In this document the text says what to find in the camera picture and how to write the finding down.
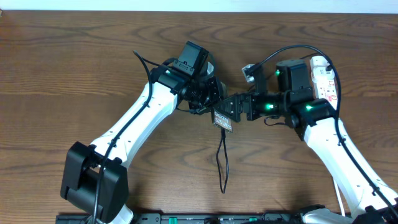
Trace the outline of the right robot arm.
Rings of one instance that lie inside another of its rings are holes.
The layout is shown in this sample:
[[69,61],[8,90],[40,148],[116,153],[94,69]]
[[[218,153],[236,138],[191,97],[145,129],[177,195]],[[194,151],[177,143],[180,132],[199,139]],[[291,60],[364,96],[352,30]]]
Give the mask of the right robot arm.
[[249,121],[284,118],[321,159],[348,204],[350,217],[327,215],[319,208],[302,213],[303,223],[397,223],[397,192],[373,170],[348,136],[337,117],[336,72],[325,57],[315,56],[307,65],[302,59],[276,65],[277,93],[267,91],[267,80],[257,64],[243,68],[253,91],[237,93],[212,110],[213,123],[228,131],[241,114]]

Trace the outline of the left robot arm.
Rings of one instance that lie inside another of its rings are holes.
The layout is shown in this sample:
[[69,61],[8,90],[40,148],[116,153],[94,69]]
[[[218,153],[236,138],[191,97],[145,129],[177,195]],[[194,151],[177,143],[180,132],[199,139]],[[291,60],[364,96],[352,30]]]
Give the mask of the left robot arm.
[[153,63],[138,56],[147,83],[136,102],[104,134],[89,145],[74,143],[68,150],[60,195],[88,213],[82,223],[130,223],[127,170],[153,130],[182,101],[188,112],[203,114],[225,94],[215,77],[216,64],[205,48],[188,41],[180,56]]

